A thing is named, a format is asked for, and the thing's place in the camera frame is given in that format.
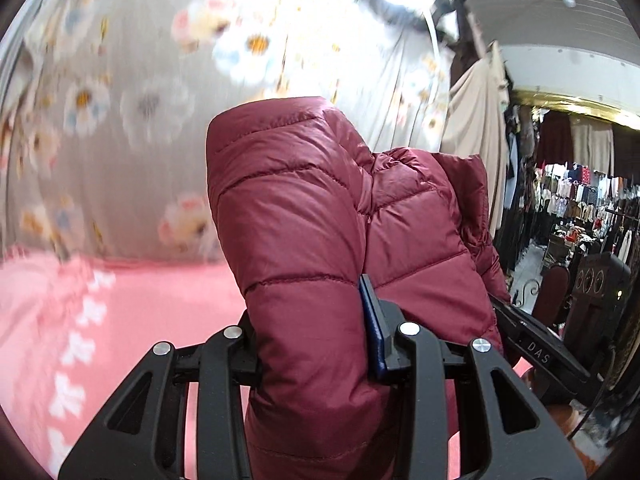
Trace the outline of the maroon puffer jacket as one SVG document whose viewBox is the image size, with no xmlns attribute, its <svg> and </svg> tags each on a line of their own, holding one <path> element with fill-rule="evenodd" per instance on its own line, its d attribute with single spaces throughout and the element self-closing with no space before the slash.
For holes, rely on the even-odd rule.
<svg viewBox="0 0 640 480">
<path fill-rule="evenodd" d="M 262 361 L 246 436 L 257 479 L 386 479 L 397 402 L 368 377 L 376 294 L 437 337 L 501 338 L 508 298 L 478 156 L 369 150 L 330 102 L 243 104 L 206 140 L 210 210 Z"/>
</svg>

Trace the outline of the hanging clothes rack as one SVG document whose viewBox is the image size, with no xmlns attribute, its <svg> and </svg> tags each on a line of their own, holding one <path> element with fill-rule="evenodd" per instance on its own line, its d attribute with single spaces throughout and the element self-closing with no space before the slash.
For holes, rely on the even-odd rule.
<svg viewBox="0 0 640 480">
<path fill-rule="evenodd" d="M 526 178 L 520 207 L 525 239 L 544 250 L 542 266 L 610 252 L 639 259 L 639 188 L 586 166 L 544 165 Z"/>
</svg>

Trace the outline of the dark red chair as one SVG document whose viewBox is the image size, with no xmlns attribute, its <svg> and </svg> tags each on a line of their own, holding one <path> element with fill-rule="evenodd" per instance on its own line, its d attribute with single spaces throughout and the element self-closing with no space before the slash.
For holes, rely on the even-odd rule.
<svg viewBox="0 0 640 480">
<path fill-rule="evenodd" d="M 570 291 L 570 271 L 555 264 L 542 278 L 532 315 L 542 325 L 551 327 L 558 317 Z"/>
</svg>

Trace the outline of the pink printed blanket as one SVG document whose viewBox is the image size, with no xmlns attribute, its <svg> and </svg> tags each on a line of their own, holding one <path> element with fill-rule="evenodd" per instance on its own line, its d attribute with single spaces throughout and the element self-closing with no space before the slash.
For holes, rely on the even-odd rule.
<svg viewBox="0 0 640 480">
<path fill-rule="evenodd" d="M 157 341 L 199 344 L 248 313 L 260 340 L 277 337 L 273 361 L 308 365 L 306 386 L 282 398 L 250 440 L 261 479 L 382 479 L 390 462 L 355 430 L 371 410 L 329 409 L 340 394 L 372 392 L 366 378 L 356 286 L 314 278 L 242 295 L 224 263 L 161 266 L 46 252 L 1 267 L 1 406 L 28 454 L 56 477 L 72 446 L 125 376 Z"/>
</svg>

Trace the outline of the beige hanging garment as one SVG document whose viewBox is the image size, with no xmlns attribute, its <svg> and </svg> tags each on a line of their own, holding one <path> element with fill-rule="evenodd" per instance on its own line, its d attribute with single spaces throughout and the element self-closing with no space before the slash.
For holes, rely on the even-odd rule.
<svg viewBox="0 0 640 480">
<path fill-rule="evenodd" d="M 452 86 L 440 150 L 460 157 L 480 156 L 487 177 L 489 232 L 501 226 L 509 152 L 503 114 L 509 105 L 501 49 L 486 54 Z"/>
</svg>

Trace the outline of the grey floral bed sheet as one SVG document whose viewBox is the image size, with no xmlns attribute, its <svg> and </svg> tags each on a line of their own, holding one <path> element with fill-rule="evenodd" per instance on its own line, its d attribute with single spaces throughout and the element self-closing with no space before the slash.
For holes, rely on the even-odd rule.
<svg viewBox="0 0 640 480">
<path fill-rule="evenodd" d="M 320 96 L 369 148 L 439 148 L 436 0 L 4 0 L 1 250 L 210 261 L 210 121 Z"/>
</svg>

